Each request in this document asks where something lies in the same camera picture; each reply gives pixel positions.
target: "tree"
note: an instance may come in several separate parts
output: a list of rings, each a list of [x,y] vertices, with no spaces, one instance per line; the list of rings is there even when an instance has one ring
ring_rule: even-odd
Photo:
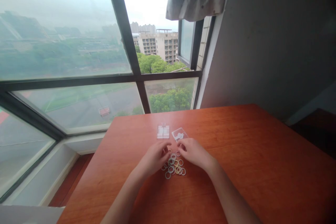
[[[143,74],[171,72],[181,68],[185,68],[187,71],[190,70],[189,68],[186,68],[186,65],[182,62],[175,62],[173,65],[170,65],[161,59],[159,55],[145,55],[142,53],[137,53],[137,56],[140,65],[140,71]]]
[[[149,97],[153,113],[190,109],[192,92],[187,88],[168,90],[165,94],[153,94]]]
[[[139,47],[138,45],[135,46],[135,51],[136,51],[137,53],[140,53],[140,47]]]
[[[178,62],[175,62],[173,65],[168,65],[165,72],[172,72],[172,71],[175,71],[181,68],[185,68],[185,70],[187,71],[190,70],[188,67],[186,67],[186,65],[183,62],[178,61]]]
[[[142,106],[135,107],[133,109],[133,112],[132,112],[133,115],[143,114],[143,113],[144,113],[144,111],[142,110]]]

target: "window frame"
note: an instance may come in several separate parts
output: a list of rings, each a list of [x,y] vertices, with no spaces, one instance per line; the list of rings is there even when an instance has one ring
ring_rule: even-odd
[[[204,19],[194,22],[194,28],[192,31],[192,40],[191,40],[191,50],[190,50],[190,62],[186,61],[185,58],[181,56],[181,37],[182,37],[182,20],[178,21],[178,48],[177,48],[177,58],[182,61],[187,67],[191,70],[196,71],[197,68],[197,59],[198,53],[200,51],[202,31]]]
[[[29,80],[4,80],[0,81],[0,106],[2,106],[9,113],[20,118],[26,123],[30,124],[37,130],[43,132],[47,136],[55,140],[55,143],[16,181],[12,187],[2,196],[0,196],[0,203],[20,185],[20,183],[29,175],[29,173],[50,153],[54,146],[61,140],[67,137],[88,135],[93,133],[106,132],[107,130],[81,132],[76,134],[66,134],[56,125],[50,122],[43,115],[30,107],[19,97],[15,96],[12,91],[24,91],[24,90],[36,90],[36,89],[50,89],[50,88],[65,88],[72,86],[86,86],[86,85],[99,85],[99,84],[112,84],[112,83],[124,83],[135,82],[140,95],[141,103],[145,114],[151,113],[148,97],[145,88],[145,81],[167,80],[167,79],[183,79],[183,78],[195,78],[198,77],[198,85],[195,94],[194,108],[197,104],[198,93],[200,90],[201,79],[203,74],[203,68],[206,63],[206,57],[209,49],[212,29],[214,26],[215,17],[211,20],[211,26],[209,30],[208,42],[206,44],[204,60],[202,69],[196,71],[198,52],[200,49],[203,22],[204,20],[197,21],[194,24],[194,30],[192,35],[192,49],[191,49],[191,63],[186,64],[191,71],[183,72],[169,72],[169,73],[151,73],[141,74],[140,66],[138,62],[137,53],[135,50],[134,40],[131,32],[131,27],[128,20],[126,5],[124,0],[111,0],[113,9],[115,12],[118,27],[121,33],[121,39],[124,43],[124,49],[128,57],[130,67],[133,73],[125,73],[121,75],[98,75],[98,76],[79,76],[79,77],[64,77],[64,78],[49,78],[49,79],[29,79]],[[180,56],[181,48],[181,25],[182,21],[178,24],[178,54],[176,57],[182,62],[184,60]]]

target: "right hand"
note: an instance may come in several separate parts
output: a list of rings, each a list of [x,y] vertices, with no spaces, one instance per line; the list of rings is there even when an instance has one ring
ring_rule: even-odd
[[[194,138],[182,138],[177,147],[181,155],[189,162],[207,171],[216,159],[211,156]]]

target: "floor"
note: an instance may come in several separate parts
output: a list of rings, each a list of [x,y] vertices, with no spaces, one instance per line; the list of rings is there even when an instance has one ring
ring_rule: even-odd
[[[76,163],[73,165],[62,185],[59,187],[53,199],[49,203],[50,207],[66,206],[92,157],[93,153],[82,155],[77,159]]]

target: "wooden table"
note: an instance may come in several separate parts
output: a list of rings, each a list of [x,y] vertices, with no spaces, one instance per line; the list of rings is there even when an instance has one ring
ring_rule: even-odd
[[[58,223],[99,223],[127,176],[157,141],[157,125],[182,127],[221,163],[264,223],[326,223],[336,200],[336,161],[256,105],[117,117]],[[141,188],[130,223],[225,223],[206,173],[159,171]]]

